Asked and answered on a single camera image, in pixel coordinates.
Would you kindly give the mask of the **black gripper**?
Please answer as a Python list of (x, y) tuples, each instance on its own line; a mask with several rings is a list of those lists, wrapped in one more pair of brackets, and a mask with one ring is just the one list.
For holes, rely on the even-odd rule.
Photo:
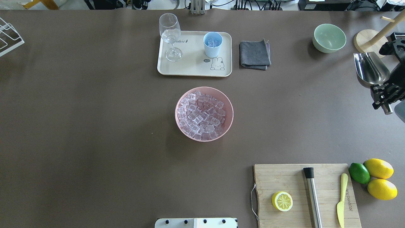
[(405, 38), (404, 32), (393, 32), (391, 41), (386, 42), (379, 49), (383, 56), (395, 55), (399, 60), (398, 65), (391, 71), (389, 78), (381, 85), (370, 87), (374, 100), (373, 108), (389, 110), (389, 105), (405, 98)]

